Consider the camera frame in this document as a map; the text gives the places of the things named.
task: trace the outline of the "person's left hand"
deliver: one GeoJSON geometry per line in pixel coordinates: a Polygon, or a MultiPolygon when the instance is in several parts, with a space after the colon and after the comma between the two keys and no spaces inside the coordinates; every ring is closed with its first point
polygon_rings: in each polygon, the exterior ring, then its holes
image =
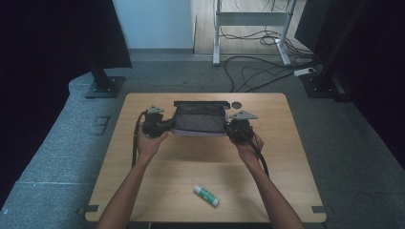
{"type": "Polygon", "coordinates": [[[142,127],[138,131],[138,160],[146,159],[150,162],[153,156],[158,152],[159,146],[169,136],[168,132],[163,133],[160,137],[152,138],[145,135],[142,127]]]}

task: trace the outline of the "white wall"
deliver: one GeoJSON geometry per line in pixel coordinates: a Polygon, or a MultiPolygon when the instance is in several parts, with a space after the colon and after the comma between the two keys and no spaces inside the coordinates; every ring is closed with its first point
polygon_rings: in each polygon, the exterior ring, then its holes
{"type": "Polygon", "coordinates": [[[190,0],[113,0],[128,49],[192,49],[190,0]]]}

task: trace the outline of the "cylindrical object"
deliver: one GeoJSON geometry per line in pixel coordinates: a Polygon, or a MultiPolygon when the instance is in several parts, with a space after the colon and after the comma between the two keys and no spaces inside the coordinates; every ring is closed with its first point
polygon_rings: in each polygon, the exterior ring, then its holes
{"type": "Polygon", "coordinates": [[[210,194],[208,191],[203,189],[203,187],[198,184],[194,186],[194,193],[199,195],[201,198],[205,199],[206,202],[208,202],[214,207],[217,207],[218,204],[220,203],[220,200],[218,198],[214,197],[214,195],[210,194]]]}

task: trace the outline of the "power strip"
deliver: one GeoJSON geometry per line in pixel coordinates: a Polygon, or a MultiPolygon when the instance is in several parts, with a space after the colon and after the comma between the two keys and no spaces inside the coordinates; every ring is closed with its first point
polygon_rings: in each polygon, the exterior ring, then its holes
{"type": "Polygon", "coordinates": [[[301,76],[303,74],[315,73],[315,72],[316,72],[316,70],[314,68],[307,68],[307,69],[294,71],[294,75],[298,77],[298,76],[301,76]]]}

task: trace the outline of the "person's right hand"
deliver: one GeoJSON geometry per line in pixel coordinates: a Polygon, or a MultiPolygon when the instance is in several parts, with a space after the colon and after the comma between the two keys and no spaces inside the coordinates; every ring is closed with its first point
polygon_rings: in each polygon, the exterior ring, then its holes
{"type": "MultiPolygon", "coordinates": [[[[255,134],[255,136],[251,140],[257,146],[257,148],[259,148],[260,151],[262,151],[265,143],[262,141],[259,135],[255,134]]],[[[239,144],[233,142],[232,140],[231,142],[236,146],[236,149],[238,150],[239,153],[239,157],[248,168],[251,168],[252,166],[260,166],[259,158],[257,157],[256,152],[248,143],[239,144]]]]}

